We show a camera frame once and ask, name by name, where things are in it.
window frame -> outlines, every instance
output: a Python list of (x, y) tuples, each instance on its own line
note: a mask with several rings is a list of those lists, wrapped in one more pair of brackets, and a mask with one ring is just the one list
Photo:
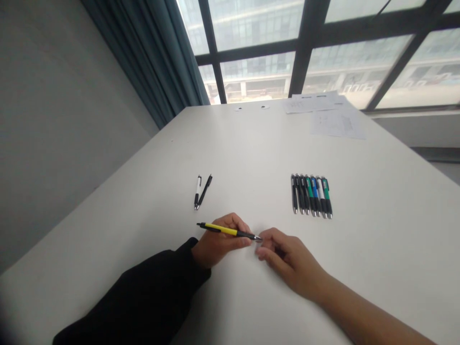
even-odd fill
[[(444, 14), (451, 1), (426, 0), (421, 7), (414, 9), (378, 13), (367, 17), (325, 23), (330, 0), (305, 0), (299, 35), (296, 39), (218, 51), (208, 0), (198, 0), (209, 53), (196, 55), (195, 58), (199, 66), (212, 65), (220, 102), (221, 104), (226, 104), (227, 99), (220, 69), (221, 62), (295, 52), (288, 95), (292, 97), (292, 94), (302, 92), (313, 49), (413, 35), (363, 111), (366, 114), (394, 111), (432, 111), (433, 106), (385, 109), (376, 109), (376, 107), (430, 32), (460, 27), (460, 11)], [(437, 105), (435, 108), (438, 110), (460, 109), (460, 102), (442, 106)]]

black sweater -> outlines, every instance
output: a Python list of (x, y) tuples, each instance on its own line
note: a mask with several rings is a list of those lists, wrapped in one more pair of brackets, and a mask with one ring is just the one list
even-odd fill
[(195, 263), (190, 238), (124, 272), (82, 319), (53, 344), (168, 344), (187, 317), (190, 300), (211, 270)]

ballpoint pen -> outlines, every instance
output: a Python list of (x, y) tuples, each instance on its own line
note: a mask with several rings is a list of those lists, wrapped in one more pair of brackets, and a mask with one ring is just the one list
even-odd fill
[(295, 186), (295, 176), (294, 174), (291, 175), (291, 186), (292, 186), (292, 209), (294, 210), (294, 214), (297, 214), (297, 196), (296, 196), (296, 186)]
[(211, 184), (211, 180), (212, 180), (212, 175), (209, 175), (209, 177), (207, 178), (207, 181), (206, 181), (205, 189), (203, 189), (203, 193), (201, 193), (200, 200), (198, 201), (198, 205), (196, 206), (197, 210), (200, 208), (201, 203), (203, 202), (203, 199), (204, 199), (205, 194), (206, 194), (206, 190), (209, 187), (209, 185)]
[(313, 189), (313, 196), (315, 199), (316, 215), (320, 217), (321, 216), (321, 205), (320, 205), (320, 200), (318, 198), (318, 188), (316, 187), (316, 179), (313, 175), (310, 177), (310, 179), (311, 179), (311, 188)]
[(305, 186), (305, 177), (303, 175), (300, 175), (300, 187), (302, 188), (303, 198), (305, 200), (305, 213), (309, 215), (310, 214), (310, 202), (308, 201), (308, 191)]
[(324, 196), (326, 197), (328, 218), (332, 219), (332, 205), (331, 205), (331, 199), (329, 197), (329, 182), (327, 182), (324, 176), (322, 177), (322, 188), (324, 189)]
[(196, 193), (195, 193), (195, 210), (198, 208), (198, 195), (200, 194), (200, 187), (201, 187), (201, 176), (198, 175), (198, 181), (196, 182)]
[(263, 239), (261, 237), (256, 236), (254, 234), (250, 234), (250, 233), (235, 230), (235, 229), (225, 228), (225, 227), (222, 227), (220, 225), (215, 225), (215, 224), (210, 224), (210, 223), (197, 223), (197, 225), (200, 228), (203, 228), (203, 229), (206, 229), (206, 230), (209, 230), (209, 231), (213, 231), (213, 232), (223, 232), (223, 233), (226, 233), (226, 234), (229, 234), (229, 235), (232, 235), (232, 236), (236, 236), (236, 237), (247, 237), (247, 238), (249, 238), (249, 239), (251, 239), (253, 241), (256, 241), (256, 242), (262, 242), (263, 241)]
[(321, 202), (322, 217), (326, 219), (327, 206), (326, 200), (324, 199), (324, 192), (322, 191), (322, 181), (319, 176), (316, 176), (316, 186), (318, 187), (318, 197)]
[(300, 180), (299, 180), (299, 175), (296, 175), (296, 189), (297, 189), (297, 195), (299, 196), (299, 208), (301, 214), (305, 214), (305, 202), (303, 199), (303, 190), (300, 187)]
[(308, 175), (305, 175), (305, 184), (307, 185), (308, 196), (310, 198), (310, 207), (311, 207), (311, 214), (316, 217), (316, 205), (315, 205), (315, 198), (313, 195), (313, 191), (311, 189), (311, 180)]

glass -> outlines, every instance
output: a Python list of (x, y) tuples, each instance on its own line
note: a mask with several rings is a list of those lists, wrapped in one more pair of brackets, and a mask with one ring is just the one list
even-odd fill
[(460, 101), (460, 29), (431, 32), (377, 108)]
[(460, 11), (460, 0), (452, 0), (450, 5), (444, 11), (444, 13), (453, 13), (458, 11)]
[(314, 49), (302, 93), (337, 90), (356, 108), (366, 108), (410, 37)]
[(297, 38), (304, 0), (209, 0), (217, 50)]
[[(331, 0), (326, 23), (365, 17), (379, 13), (387, 0)], [(425, 0), (393, 0), (382, 13), (420, 7)]]
[(216, 77), (212, 65), (198, 66), (201, 79), (205, 85), (206, 93), (211, 104), (220, 104), (219, 91), (217, 90)]
[(220, 64), (227, 103), (287, 98), (296, 53)]
[(176, 0), (195, 55), (208, 54), (205, 27), (198, 0)]

curtain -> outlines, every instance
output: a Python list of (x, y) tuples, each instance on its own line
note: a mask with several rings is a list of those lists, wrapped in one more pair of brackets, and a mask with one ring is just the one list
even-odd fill
[(81, 0), (162, 129), (209, 99), (175, 0)]

